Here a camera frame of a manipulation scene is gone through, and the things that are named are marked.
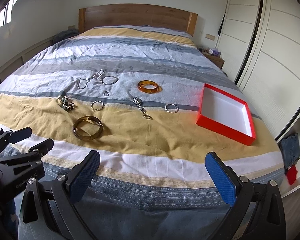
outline wooden bed frame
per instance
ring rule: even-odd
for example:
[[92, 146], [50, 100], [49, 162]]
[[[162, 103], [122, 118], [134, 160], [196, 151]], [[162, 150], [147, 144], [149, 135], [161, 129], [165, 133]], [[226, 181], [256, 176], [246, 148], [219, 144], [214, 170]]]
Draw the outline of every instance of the wooden bed frame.
[[194, 34], [198, 15], [180, 9], [137, 3], [119, 3], [79, 9], [79, 32], [93, 27], [150, 25]]

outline light switch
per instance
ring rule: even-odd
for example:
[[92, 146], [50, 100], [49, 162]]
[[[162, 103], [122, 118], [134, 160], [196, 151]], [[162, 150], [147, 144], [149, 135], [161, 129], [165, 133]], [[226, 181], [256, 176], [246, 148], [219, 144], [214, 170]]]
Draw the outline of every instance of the light switch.
[[211, 35], [211, 34], [207, 34], [206, 38], [209, 39], [209, 40], [213, 40], [213, 41], [216, 39], [216, 37]]

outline red cloth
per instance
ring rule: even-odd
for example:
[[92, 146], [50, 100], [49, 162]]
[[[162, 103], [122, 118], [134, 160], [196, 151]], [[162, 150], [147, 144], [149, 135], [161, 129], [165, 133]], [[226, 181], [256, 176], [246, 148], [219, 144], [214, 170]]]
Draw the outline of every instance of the red cloth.
[[293, 164], [286, 174], [289, 185], [292, 185], [296, 181], [297, 173], [298, 171], [296, 169], [296, 166]]

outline amber bangle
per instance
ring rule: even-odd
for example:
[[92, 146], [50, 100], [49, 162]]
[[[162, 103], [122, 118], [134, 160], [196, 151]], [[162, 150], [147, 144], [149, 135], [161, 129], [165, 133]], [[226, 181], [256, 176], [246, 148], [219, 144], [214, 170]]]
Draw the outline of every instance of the amber bangle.
[[[152, 85], [154, 88], [144, 88], [144, 85]], [[142, 80], [138, 83], [138, 89], [142, 92], [153, 94], [159, 90], [159, 85], [156, 82], [150, 80]]]
[[[77, 126], [79, 123], [81, 123], [83, 121], [87, 121], [87, 120], [91, 120], [91, 121], [95, 122], [99, 126], [99, 130], [95, 134], [92, 134], [92, 135], [88, 135], [88, 136], [81, 135], [76, 130]], [[90, 140], [93, 140], [93, 139], [99, 137], [100, 134], [102, 133], [102, 131], [103, 131], [103, 125], [102, 125], [102, 122], [100, 121], [100, 119], [98, 119], [94, 116], [90, 116], [90, 115], [79, 118], [77, 121], [75, 121], [75, 123], [73, 125], [74, 135], [83, 141], [90, 141]]]

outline wooden nightstand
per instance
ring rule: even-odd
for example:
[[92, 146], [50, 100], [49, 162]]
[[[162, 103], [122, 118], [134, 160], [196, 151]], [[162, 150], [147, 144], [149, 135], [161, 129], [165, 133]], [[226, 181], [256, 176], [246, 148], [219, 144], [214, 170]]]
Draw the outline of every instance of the wooden nightstand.
[[222, 66], [224, 64], [224, 60], [221, 57], [213, 56], [209, 54], [206, 51], [203, 51], [202, 54], [209, 59], [214, 65], [216, 65], [218, 68], [222, 69]]

